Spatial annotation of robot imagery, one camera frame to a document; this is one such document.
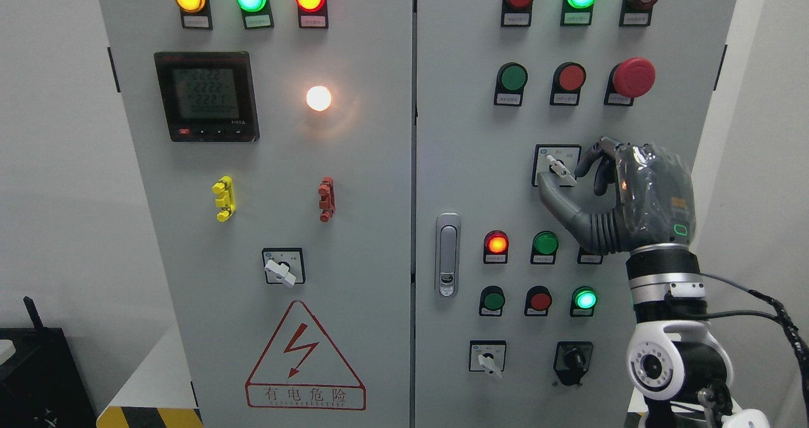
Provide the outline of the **gray robotic right hand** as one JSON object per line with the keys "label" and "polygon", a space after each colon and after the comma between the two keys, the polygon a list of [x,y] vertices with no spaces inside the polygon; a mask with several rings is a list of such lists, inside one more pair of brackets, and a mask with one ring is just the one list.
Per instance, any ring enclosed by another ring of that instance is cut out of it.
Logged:
{"label": "gray robotic right hand", "polygon": [[597,162],[594,193],[614,184],[616,206],[588,211],[560,188],[553,171],[537,173],[538,194],[546,209],[579,246],[593,254],[630,252],[661,243],[688,246],[696,227],[691,169],[678,154],[654,144],[624,144],[603,136],[575,167],[584,177]]}

